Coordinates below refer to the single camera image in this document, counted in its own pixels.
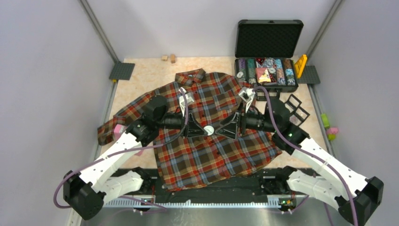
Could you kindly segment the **plaid flannel shirt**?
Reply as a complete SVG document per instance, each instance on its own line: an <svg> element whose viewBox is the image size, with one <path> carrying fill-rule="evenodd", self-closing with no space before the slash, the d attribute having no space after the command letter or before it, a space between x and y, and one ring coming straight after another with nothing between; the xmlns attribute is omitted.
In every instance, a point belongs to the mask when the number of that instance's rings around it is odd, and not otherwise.
<svg viewBox="0 0 399 226"><path fill-rule="evenodd" d="M100 145L113 140L116 125L128 125L144 112L144 105L156 95L164 96L168 107L178 112L179 89L193 94L192 114L201 126L218 128L223 119L239 106L243 82L225 73L207 73L203 69L177 73L175 80L146 92L121 108L111 120L97 129ZM282 151L269 132L248 130L237 139L211 135L177 137L177 130L163 129L154 140L159 174L171 191L200 188L232 176L247 176L265 167Z"/></svg>

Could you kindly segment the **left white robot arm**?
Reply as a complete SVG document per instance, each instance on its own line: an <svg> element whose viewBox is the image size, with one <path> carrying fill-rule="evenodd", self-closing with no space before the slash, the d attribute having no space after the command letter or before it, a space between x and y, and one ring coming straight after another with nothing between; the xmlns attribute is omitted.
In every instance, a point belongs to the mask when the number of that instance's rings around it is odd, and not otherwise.
<svg viewBox="0 0 399 226"><path fill-rule="evenodd" d="M60 187L69 207L83 220L90 220L110 201L130 192L148 193L151 178L140 168L117 177L114 173L132 156L151 149L149 144L159 136L160 129L177 129L179 132L174 138L153 148L166 146L180 136L192 136L189 123L193 118L189 106L193 103L191 92L181 94L181 112L169 114L166 98L153 96L143 115L126 126L106 152L89 165L65 175Z"/></svg>

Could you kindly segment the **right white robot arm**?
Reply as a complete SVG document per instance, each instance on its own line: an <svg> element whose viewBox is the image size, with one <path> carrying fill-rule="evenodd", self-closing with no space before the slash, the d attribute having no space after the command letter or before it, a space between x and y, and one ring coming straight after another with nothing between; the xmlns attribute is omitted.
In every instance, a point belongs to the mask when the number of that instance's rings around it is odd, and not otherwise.
<svg viewBox="0 0 399 226"><path fill-rule="evenodd" d="M277 190L282 194L295 191L313 197L336 209L354 226L364 226L381 204L383 181L367 178L345 166L293 124L290 115L285 103L271 97L264 114L237 110L222 122L216 134L236 138L239 130L273 132L272 141L279 149L305 162L323 177L314 178L286 166L276 181Z"/></svg>

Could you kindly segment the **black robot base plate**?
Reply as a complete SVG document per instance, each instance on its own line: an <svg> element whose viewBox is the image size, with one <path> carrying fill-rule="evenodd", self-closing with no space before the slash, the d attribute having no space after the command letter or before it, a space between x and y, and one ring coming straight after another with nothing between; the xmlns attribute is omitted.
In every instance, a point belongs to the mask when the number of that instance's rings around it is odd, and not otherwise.
<svg viewBox="0 0 399 226"><path fill-rule="evenodd" d="M232 177L202 188L179 191L166 189L155 169L139 169L144 182L138 191L128 192L133 197L148 196L156 203L172 204L244 204L266 203L272 196L293 198L300 192L291 191L282 181L281 169L264 169L247 177Z"/></svg>

